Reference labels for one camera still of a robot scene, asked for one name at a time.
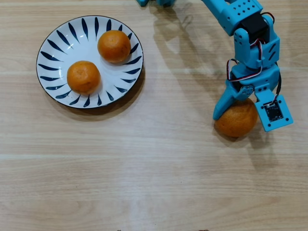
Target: circuit board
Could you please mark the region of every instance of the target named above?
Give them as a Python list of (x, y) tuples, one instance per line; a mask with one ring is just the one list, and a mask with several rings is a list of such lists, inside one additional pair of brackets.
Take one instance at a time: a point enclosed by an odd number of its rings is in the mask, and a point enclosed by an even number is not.
[(277, 100), (274, 103), (265, 104), (264, 109), (266, 111), (266, 114), (268, 115), (270, 122), (274, 122), (283, 118)]

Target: tangerine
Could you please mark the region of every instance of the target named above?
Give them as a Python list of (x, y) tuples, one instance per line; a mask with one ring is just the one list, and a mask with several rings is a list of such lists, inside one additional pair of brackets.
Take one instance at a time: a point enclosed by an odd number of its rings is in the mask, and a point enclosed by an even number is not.
[(129, 56), (131, 45), (127, 35), (119, 30), (109, 30), (99, 39), (97, 49), (108, 62), (119, 63)]
[(101, 82), (101, 74), (94, 63), (79, 61), (67, 71), (67, 83), (78, 94), (95, 92)]
[(218, 120), (215, 126), (230, 137), (241, 137), (249, 133), (257, 123), (258, 113), (251, 99), (236, 101)]

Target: blue plastic bracket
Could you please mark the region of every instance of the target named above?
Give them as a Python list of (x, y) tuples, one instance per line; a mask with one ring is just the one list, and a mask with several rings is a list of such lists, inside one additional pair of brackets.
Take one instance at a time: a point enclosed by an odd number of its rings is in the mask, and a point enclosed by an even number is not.
[[(146, 6), (149, 1), (150, 0), (137, 0), (140, 6)], [(156, 2), (160, 6), (171, 6), (174, 4), (175, 0), (156, 0)]]

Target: wire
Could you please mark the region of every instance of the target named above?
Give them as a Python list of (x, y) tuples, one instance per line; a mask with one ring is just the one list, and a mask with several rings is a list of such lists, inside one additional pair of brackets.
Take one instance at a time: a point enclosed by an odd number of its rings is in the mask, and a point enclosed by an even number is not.
[(276, 95), (275, 95), (273, 101), (270, 103), (270, 105), (274, 104), (277, 97), (279, 96), (279, 93), (281, 91), (281, 85), (282, 85), (282, 78), (281, 78), (281, 73), (279, 72), (279, 79), (278, 79), (278, 86), (277, 86), (277, 90), (276, 90)]
[[(253, 47), (253, 46), (258, 44), (259, 60), (262, 60), (262, 56), (263, 56), (262, 43), (265, 43), (265, 41), (261, 38), (258, 38), (254, 43), (252, 43), (250, 45), (250, 47)], [(230, 76), (230, 73), (231, 73), (230, 72), (230, 61), (234, 61), (234, 62), (236, 62), (236, 64), (239, 64), (239, 62), (235, 59), (228, 60), (228, 62), (227, 62), (227, 80), (230, 81), (230, 82), (238, 82), (238, 81), (246, 80), (246, 79), (249, 79), (249, 78), (254, 78), (254, 77), (260, 75), (260, 73), (263, 70), (263, 67), (261, 66), (257, 73), (254, 73), (254, 74), (251, 74), (251, 75), (248, 75), (248, 76), (244, 76), (244, 77), (241, 77), (241, 78), (231, 79), (231, 76)]]
[(261, 15), (264, 15), (264, 14), (269, 14), (269, 15), (272, 17), (272, 19), (273, 19), (273, 23), (275, 23), (275, 17), (273, 16), (272, 13), (270, 13), (270, 12), (264, 12), (264, 13), (262, 13)]

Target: red white black wire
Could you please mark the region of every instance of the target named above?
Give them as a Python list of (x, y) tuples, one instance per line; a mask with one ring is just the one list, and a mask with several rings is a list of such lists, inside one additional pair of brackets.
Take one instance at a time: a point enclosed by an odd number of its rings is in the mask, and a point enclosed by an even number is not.
[[(263, 39), (261, 39), (261, 38), (258, 38), (255, 42), (250, 44), (250, 47), (254, 47), (254, 46), (258, 45), (259, 60), (262, 60), (262, 56), (263, 56), (262, 44), (265, 44), (265, 41)], [(249, 78), (254, 78), (254, 77), (260, 75), (260, 73), (263, 70), (263, 67), (261, 66), (259, 68), (258, 72), (254, 73), (254, 74), (251, 74), (251, 75), (248, 75), (248, 76), (244, 76), (244, 77), (241, 77), (241, 78), (231, 79), (231, 76), (230, 76), (230, 73), (231, 73), (230, 62), (231, 61), (234, 61), (234, 62), (236, 62), (236, 64), (239, 64), (239, 62), (237, 60), (235, 60), (235, 59), (228, 60), (228, 62), (227, 62), (227, 80), (230, 81), (230, 82), (237, 82), (237, 81), (242, 81), (242, 80), (246, 80), (246, 79), (249, 79)]]

